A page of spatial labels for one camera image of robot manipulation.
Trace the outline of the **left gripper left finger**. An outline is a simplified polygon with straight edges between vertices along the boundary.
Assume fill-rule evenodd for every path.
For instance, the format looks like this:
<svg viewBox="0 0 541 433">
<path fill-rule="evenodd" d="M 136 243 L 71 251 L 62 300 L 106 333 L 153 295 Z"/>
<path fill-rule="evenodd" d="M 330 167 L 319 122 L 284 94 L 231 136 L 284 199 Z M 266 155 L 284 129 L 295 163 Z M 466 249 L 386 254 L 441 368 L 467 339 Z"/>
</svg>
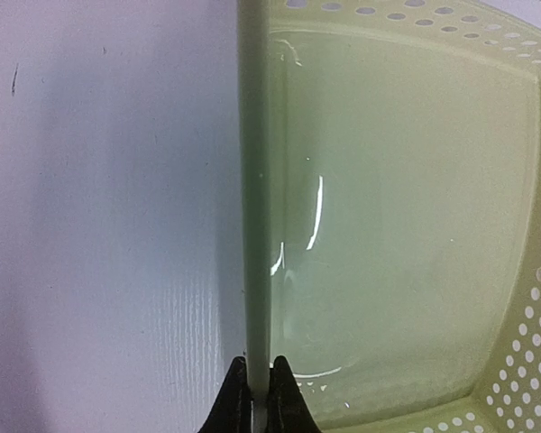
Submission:
<svg viewBox="0 0 541 433">
<path fill-rule="evenodd" d="M 252 396 L 247 382 L 247 365 L 243 356 L 236 356 L 199 433 L 251 431 Z"/>
</svg>

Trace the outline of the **green plastic basket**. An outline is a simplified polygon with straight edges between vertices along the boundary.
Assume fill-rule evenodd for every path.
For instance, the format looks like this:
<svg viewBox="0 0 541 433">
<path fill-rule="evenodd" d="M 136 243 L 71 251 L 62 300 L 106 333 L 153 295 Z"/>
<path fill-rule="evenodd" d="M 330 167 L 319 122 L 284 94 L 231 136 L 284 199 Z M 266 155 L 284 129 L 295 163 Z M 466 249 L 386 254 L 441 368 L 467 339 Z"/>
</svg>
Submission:
<svg viewBox="0 0 541 433">
<path fill-rule="evenodd" d="M 270 3 L 270 355 L 324 432 L 541 432 L 541 1 Z"/>
</svg>

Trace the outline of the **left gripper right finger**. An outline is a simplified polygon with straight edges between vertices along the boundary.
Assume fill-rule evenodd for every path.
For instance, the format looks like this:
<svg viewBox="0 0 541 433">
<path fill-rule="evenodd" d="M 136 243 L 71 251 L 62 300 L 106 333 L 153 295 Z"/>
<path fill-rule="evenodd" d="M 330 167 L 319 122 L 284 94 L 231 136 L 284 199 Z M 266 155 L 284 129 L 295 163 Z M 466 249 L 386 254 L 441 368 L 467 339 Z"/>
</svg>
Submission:
<svg viewBox="0 0 541 433">
<path fill-rule="evenodd" d="M 270 371 L 266 431 L 270 433 L 321 433 L 284 355 L 275 358 Z"/>
</svg>

